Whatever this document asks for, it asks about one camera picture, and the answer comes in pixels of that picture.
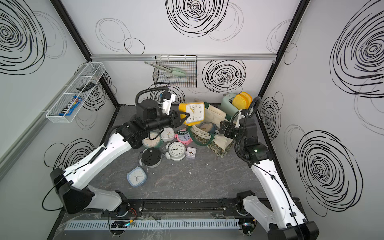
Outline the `yellow rectangular alarm clock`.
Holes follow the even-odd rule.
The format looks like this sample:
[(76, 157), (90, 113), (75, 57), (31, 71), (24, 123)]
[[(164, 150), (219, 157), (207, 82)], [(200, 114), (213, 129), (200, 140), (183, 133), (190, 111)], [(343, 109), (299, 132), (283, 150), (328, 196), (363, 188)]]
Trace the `yellow rectangular alarm clock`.
[(205, 119), (205, 104), (203, 102), (181, 103), (179, 111), (183, 112), (181, 118), (186, 118), (184, 125), (193, 126), (203, 122)]

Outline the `cream canvas tote bag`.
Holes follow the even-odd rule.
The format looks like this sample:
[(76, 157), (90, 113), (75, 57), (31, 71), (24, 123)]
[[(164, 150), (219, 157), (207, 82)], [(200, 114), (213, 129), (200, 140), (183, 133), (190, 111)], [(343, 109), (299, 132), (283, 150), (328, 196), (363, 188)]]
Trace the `cream canvas tote bag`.
[(193, 142), (208, 147), (219, 158), (223, 158), (234, 145), (234, 140), (219, 133), (221, 123), (229, 123), (231, 117), (219, 108), (204, 102), (205, 119), (202, 123), (187, 127)]

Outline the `small white square clock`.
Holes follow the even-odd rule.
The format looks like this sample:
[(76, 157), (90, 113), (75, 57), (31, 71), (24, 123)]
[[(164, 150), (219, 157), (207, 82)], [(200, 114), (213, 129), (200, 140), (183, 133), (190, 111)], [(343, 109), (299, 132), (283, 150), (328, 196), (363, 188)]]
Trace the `small white square clock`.
[(197, 155), (197, 149), (193, 147), (187, 147), (186, 150), (186, 158), (195, 159)]

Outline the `green round alarm clock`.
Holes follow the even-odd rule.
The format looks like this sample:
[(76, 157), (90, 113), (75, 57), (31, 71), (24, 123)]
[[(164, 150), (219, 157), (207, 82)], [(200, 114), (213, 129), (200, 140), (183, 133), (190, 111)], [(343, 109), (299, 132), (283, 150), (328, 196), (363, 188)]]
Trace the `green round alarm clock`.
[(142, 140), (145, 148), (159, 148), (163, 144), (163, 140), (158, 132), (150, 132), (149, 137)]

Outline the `blue beige round clock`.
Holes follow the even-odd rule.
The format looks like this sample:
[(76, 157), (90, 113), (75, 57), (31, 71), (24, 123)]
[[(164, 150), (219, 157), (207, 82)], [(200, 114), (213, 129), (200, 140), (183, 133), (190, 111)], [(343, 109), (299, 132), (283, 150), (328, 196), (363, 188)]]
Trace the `blue beige round clock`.
[(216, 132), (217, 126), (212, 122), (201, 123), (198, 128), (209, 134), (214, 134)]

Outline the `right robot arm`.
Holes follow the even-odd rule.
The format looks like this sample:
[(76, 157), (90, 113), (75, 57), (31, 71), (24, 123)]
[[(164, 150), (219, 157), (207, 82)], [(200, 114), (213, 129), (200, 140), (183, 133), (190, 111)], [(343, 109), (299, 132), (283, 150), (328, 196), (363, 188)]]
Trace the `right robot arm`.
[(240, 212), (250, 214), (267, 232), (270, 240), (315, 240), (319, 228), (309, 221), (294, 203), (281, 180), (272, 155), (257, 136), (257, 125), (246, 110), (235, 113), (229, 122), (221, 122), (220, 133), (235, 141), (235, 152), (260, 181), (270, 207), (255, 194), (241, 194)]

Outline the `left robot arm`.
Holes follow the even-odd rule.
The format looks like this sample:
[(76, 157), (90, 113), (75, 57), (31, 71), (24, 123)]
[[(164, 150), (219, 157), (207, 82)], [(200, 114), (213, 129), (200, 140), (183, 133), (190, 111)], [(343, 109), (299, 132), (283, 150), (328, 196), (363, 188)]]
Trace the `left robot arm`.
[(190, 116), (185, 109), (163, 113), (154, 100), (137, 103), (136, 110), (129, 121), (109, 129), (104, 142), (85, 158), (64, 170), (57, 168), (51, 172), (53, 188), (68, 214), (99, 209), (125, 217), (130, 206), (124, 194), (92, 187), (90, 181), (120, 155), (142, 147), (151, 131), (177, 128)]

